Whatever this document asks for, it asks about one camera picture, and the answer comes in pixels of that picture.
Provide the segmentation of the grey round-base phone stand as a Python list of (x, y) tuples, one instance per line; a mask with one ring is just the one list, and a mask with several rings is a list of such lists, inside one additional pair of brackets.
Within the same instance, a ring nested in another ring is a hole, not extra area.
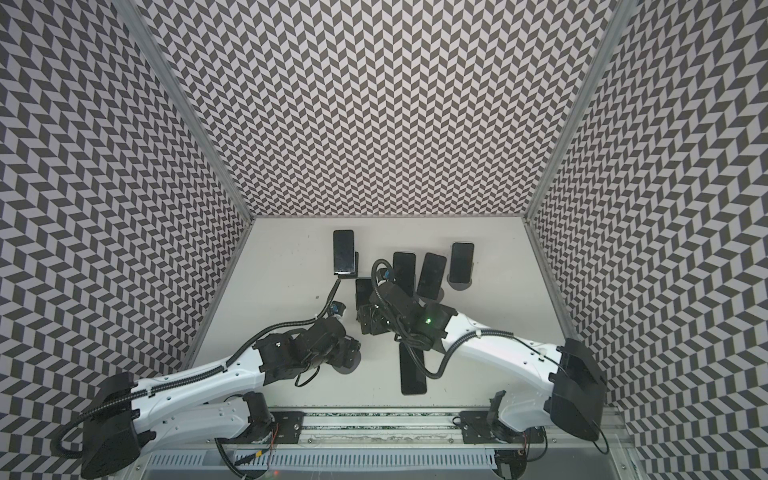
[(332, 364), (334, 370), (342, 375), (353, 373), (359, 366), (362, 355), (359, 351), (346, 352), (336, 358)]

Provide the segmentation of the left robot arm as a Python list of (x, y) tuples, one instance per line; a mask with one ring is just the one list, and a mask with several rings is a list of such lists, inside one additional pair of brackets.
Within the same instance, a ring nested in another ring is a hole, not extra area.
[(81, 475), (113, 475), (173, 445), (269, 443), (280, 426), (263, 389), (323, 365), (349, 374), (359, 365), (360, 348), (331, 315), (263, 335), (234, 357), (177, 374), (143, 380), (115, 375), (102, 384), (83, 423)]

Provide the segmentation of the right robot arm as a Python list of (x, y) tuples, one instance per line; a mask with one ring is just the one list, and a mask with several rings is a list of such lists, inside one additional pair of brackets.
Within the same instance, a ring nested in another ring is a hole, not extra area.
[(602, 439), (607, 378), (582, 341), (568, 338), (555, 345), (525, 339), (452, 307), (422, 304), (391, 281), (371, 282), (357, 295), (362, 333), (394, 334), (423, 377), (442, 378), (450, 360), (464, 354), (525, 383), (491, 399), (487, 424), (496, 436), (553, 425), (581, 440)]

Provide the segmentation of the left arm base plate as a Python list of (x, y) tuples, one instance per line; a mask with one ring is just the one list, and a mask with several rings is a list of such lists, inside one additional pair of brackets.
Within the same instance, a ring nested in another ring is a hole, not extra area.
[(222, 439), (223, 444), (297, 444), (303, 429), (305, 413), (280, 411), (269, 416), (248, 417), (246, 429), (238, 436)]

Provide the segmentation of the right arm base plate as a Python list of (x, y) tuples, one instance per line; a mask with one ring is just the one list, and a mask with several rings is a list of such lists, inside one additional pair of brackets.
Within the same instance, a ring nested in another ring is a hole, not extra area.
[(511, 430), (496, 421), (488, 421), (486, 411), (465, 410), (452, 419), (452, 424), (461, 433), (464, 444), (543, 444), (546, 431), (543, 428), (530, 428), (524, 432)]

